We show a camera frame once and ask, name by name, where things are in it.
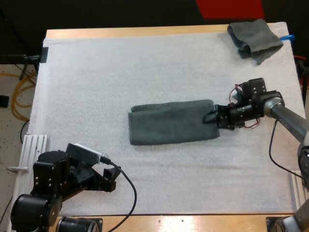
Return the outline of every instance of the blue object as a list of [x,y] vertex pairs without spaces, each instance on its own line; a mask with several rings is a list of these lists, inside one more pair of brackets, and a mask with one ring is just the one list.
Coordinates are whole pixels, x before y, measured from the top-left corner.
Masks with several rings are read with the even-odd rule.
[[289,40],[291,41],[291,44],[294,43],[295,40],[295,36],[294,35],[286,35],[286,36],[282,36],[280,38],[281,41],[285,41],[285,40]]

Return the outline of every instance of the red panel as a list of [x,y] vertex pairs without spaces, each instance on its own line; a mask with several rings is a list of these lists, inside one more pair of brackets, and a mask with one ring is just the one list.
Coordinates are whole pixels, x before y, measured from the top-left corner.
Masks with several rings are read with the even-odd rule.
[[205,19],[264,18],[261,0],[197,0]]

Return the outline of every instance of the gray towel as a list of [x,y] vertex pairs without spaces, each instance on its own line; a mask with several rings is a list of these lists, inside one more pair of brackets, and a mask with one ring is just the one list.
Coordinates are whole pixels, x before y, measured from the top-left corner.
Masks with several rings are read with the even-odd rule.
[[130,143],[177,144],[217,138],[217,124],[203,123],[212,106],[212,100],[134,106],[128,114]]
[[270,31],[262,19],[254,22],[231,23],[227,27],[234,44],[239,47],[241,58],[252,57],[260,65],[282,46],[281,40]]

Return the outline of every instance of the black cable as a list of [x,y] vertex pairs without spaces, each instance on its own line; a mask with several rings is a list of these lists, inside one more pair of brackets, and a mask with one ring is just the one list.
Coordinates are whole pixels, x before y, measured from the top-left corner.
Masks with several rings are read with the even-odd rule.
[[119,222],[116,226],[114,226],[112,229],[110,229],[108,232],[112,232],[114,230],[116,230],[122,223],[125,222],[125,220],[128,219],[129,216],[132,215],[132,212],[135,208],[135,205],[136,205],[136,200],[137,200],[137,192],[136,192],[136,189],[134,187],[134,184],[132,183],[132,181],[129,179],[129,177],[125,174],[125,172],[120,168],[118,167],[116,164],[114,164],[113,162],[110,162],[110,165],[114,166],[115,168],[117,168],[121,173],[122,175],[124,175],[124,177],[126,178],[126,180],[129,182],[129,184],[132,186],[133,188],[133,191],[134,191],[134,203],[133,203],[133,206],[132,206],[132,209],[130,210],[130,212],[125,216],[124,219],[121,220],[121,222]]
[[6,212],[6,210],[8,209],[8,207],[9,207],[9,205],[10,205],[12,199],[13,199],[13,196],[11,197],[11,199],[10,199],[9,203],[7,204],[7,206],[5,207],[5,210],[4,210],[4,212],[3,212],[2,216],[1,216],[0,225],[1,225],[2,221],[3,221],[5,212]]
[[23,70],[22,68],[20,68],[17,64],[14,64],[17,68],[19,68],[27,77],[29,77],[28,76],[28,74],[30,74],[30,75],[32,75],[32,73],[31,72],[29,72],[28,70]]
[[289,172],[289,173],[291,173],[291,174],[293,174],[293,175],[296,175],[297,177],[303,179],[303,177],[302,177],[301,175],[298,175],[298,174],[292,172],[291,170],[288,170],[287,168],[282,167],[280,164],[277,164],[276,161],[274,161],[274,159],[273,159],[272,156],[271,156],[271,146],[272,146],[272,141],[273,141],[273,139],[274,139],[274,134],[275,134],[277,122],[278,122],[278,120],[275,121],[275,123],[274,123],[274,128],[272,129],[272,134],[271,134],[270,143],[269,143],[269,158],[270,158],[270,160],[271,160],[275,165],[277,165],[278,167],[280,167],[280,168],[282,168],[283,170],[285,170],[285,171],[287,171],[287,172]]
[[27,123],[29,123],[29,120],[26,121],[26,122],[23,124],[23,126],[21,127],[21,130],[20,130],[20,142],[21,142],[22,144],[24,143],[24,142],[23,142],[23,139],[22,139],[23,129],[25,128],[25,125],[26,125]]

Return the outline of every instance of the yellow cable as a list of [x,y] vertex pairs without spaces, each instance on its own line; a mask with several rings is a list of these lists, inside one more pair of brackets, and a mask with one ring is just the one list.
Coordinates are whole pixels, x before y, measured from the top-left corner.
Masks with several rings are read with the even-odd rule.
[[17,78],[20,77],[20,76],[18,76],[18,75],[10,74],[10,73],[0,73],[0,76],[11,76],[11,77],[17,77]]
[[[7,75],[8,73],[3,73],[3,75],[6,74],[6,76],[12,76],[12,77],[19,77],[17,75],[13,75],[13,74],[10,74],[10,75]],[[15,87],[15,91],[13,92],[13,95],[12,95],[12,101],[11,101],[11,111],[12,111],[12,114],[19,120],[22,120],[22,121],[28,121],[29,118],[28,117],[25,117],[23,116],[21,113],[19,113],[19,111],[17,110],[16,105],[18,105],[19,107],[22,107],[22,108],[28,108],[28,107],[31,107],[32,104],[29,104],[29,105],[22,105],[20,104],[16,99],[17,97],[22,93],[24,92],[25,90],[27,89],[30,89],[30,88],[33,88],[35,87],[35,84],[33,83],[33,81],[31,80],[31,78],[35,75],[35,73],[32,73],[30,74],[29,76],[26,76],[25,78],[23,78],[21,81],[18,82],[18,84],[16,85]],[[26,87],[23,87],[22,86],[29,82],[30,85],[26,86]]]

